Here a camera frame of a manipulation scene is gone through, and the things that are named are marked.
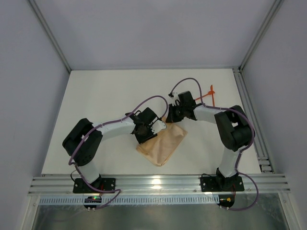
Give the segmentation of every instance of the gray floor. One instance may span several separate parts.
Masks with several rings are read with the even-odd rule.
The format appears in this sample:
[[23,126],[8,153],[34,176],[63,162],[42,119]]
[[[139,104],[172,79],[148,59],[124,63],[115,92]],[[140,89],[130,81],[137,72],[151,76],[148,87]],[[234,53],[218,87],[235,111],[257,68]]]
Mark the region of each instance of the gray floor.
[[[255,195],[237,195],[234,207],[246,207],[254,198]],[[82,210],[80,206],[40,206],[33,230],[289,229],[275,194],[260,195],[252,209],[241,212],[219,209],[217,205],[113,206],[96,212]]]

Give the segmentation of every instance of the white wall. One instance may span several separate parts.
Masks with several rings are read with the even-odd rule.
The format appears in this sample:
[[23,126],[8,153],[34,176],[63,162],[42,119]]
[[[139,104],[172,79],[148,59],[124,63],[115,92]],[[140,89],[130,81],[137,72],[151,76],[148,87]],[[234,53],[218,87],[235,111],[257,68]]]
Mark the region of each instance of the white wall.
[[68,72],[25,0],[0,7],[0,228],[13,230],[39,175]]
[[36,0],[72,69],[238,66],[273,0]]
[[279,172],[307,218],[307,1],[286,0],[244,70]]

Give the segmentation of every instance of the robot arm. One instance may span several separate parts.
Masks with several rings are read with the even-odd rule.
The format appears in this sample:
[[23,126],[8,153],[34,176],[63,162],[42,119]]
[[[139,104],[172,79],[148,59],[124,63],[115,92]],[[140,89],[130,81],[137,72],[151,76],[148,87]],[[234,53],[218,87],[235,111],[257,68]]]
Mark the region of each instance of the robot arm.
[[[67,153],[71,156],[84,136],[100,124],[102,123],[91,123],[86,118],[81,119],[63,141],[62,145]],[[74,161],[87,182],[94,187],[99,187],[100,174],[95,167],[93,158],[100,142],[122,134],[134,134],[141,144],[156,137],[157,133],[165,128],[165,123],[150,108],[146,108],[143,112],[136,112],[121,122],[97,128],[80,147],[74,156]]]
[[[238,177],[237,165],[240,160],[240,150],[252,138],[248,123],[236,113],[216,110],[196,104],[189,91],[180,94],[170,94],[173,103],[169,105],[167,123],[179,122],[184,117],[195,121],[207,121],[217,125],[220,138],[225,146],[220,166],[216,170],[216,182],[220,190],[229,190]],[[245,115],[238,105],[231,109]]]

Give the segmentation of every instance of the table surface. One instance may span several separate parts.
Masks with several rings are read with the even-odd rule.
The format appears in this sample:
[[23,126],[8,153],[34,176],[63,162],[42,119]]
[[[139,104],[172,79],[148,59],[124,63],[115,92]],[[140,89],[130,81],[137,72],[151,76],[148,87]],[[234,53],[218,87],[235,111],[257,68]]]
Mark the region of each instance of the table surface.
[[[72,71],[65,91],[59,116],[52,135],[42,174],[69,174],[69,156],[62,147],[64,138],[76,123],[87,118],[103,122],[122,117],[140,102],[153,95],[167,96],[173,86],[183,78],[196,78],[203,94],[213,85],[216,106],[242,106],[231,69],[161,69],[161,70],[78,70]],[[175,90],[191,91],[199,97],[197,84],[188,80]],[[212,105],[211,96],[204,102]],[[148,101],[141,107],[150,107],[161,116],[165,102],[160,98]],[[103,141],[94,157],[101,174],[215,174],[224,146],[216,125],[185,118],[177,123],[188,134],[168,162],[157,167],[137,150],[134,135],[121,135]],[[243,153],[239,170],[243,173],[261,173],[255,148]]]

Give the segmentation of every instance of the brown cloth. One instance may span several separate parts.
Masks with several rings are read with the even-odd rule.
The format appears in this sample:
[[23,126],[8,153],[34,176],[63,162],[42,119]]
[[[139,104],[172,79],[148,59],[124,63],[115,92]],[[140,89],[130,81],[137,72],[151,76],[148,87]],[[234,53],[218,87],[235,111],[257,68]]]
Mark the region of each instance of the brown cloth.
[[136,148],[138,152],[156,166],[162,166],[168,161],[188,133],[174,123],[168,123],[166,126],[167,128],[161,130],[158,136],[138,145]]

